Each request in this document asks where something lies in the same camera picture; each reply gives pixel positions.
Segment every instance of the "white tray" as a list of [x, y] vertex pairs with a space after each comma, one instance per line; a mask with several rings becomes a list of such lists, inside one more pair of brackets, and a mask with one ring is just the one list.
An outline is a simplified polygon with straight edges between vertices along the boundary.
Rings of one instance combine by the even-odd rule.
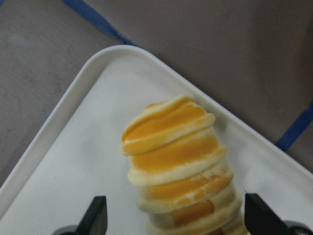
[[257, 192], [282, 219], [313, 229], [311, 173], [150, 53], [114, 46], [86, 62], [1, 188], [0, 234], [77, 225], [96, 195], [107, 196], [108, 235], [146, 234], [121, 134], [146, 105], [178, 94], [217, 116], [243, 194]]

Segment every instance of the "orange filling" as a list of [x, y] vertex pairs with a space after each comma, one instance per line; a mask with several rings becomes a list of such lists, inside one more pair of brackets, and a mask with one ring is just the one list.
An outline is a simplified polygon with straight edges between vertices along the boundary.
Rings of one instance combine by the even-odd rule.
[[206, 114], [206, 111], [190, 100], [182, 100], [178, 105], [152, 113], [125, 130], [122, 141], [145, 138], [164, 130], [188, 123]]
[[[201, 175], [170, 182], [163, 185], [142, 188], [144, 193], [155, 199], [175, 199], [188, 193], [194, 193], [194, 200], [199, 201], [205, 196], [215, 193], [227, 186], [233, 178], [233, 173], [223, 176], [212, 176], [207, 179]], [[181, 206], [190, 203], [190, 200], [180, 200]]]
[[208, 214], [213, 213], [213, 211], [213, 203], [210, 200], [207, 200], [173, 211], [170, 215], [173, 217], [174, 226], [177, 227], [196, 221]]
[[193, 138], [197, 133], [186, 135], [154, 151], [131, 157], [133, 165], [149, 173], [169, 171], [176, 166], [207, 159], [219, 145], [215, 134]]
[[222, 229], [217, 229], [213, 232], [208, 233], [207, 235], [224, 235]]

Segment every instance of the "blue tape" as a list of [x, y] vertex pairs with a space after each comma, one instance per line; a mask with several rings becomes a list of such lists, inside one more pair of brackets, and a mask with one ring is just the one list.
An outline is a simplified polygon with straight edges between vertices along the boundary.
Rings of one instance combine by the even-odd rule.
[[302, 112], [297, 120], [291, 125], [291, 127], [285, 132], [285, 134], [276, 143], [276, 146], [286, 152], [297, 138], [304, 132], [304, 130], [310, 125], [313, 120], [313, 101]]
[[98, 29], [117, 38], [122, 44], [135, 46], [134, 43], [117, 32], [102, 15], [83, 0], [63, 0], [63, 2]]

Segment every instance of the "gray floor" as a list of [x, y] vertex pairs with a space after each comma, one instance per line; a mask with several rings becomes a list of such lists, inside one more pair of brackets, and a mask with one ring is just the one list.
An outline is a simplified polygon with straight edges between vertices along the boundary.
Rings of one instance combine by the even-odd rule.
[[[313, 99], [312, 1], [86, 0], [275, 143]], [[0, 185], [82, 65], [117, 45], [62, 1], [0, 6]], [[288, 151], [313, 172], [313, 124]]]

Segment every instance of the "layered pastry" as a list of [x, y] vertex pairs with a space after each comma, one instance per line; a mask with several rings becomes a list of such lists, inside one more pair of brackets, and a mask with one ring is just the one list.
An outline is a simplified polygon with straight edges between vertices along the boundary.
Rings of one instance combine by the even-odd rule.
[[244, 235], [235, 189], [215, 116], [188, 95], [151, 104], [125, 128], [120, 146], [137, 205], [151, 235]]

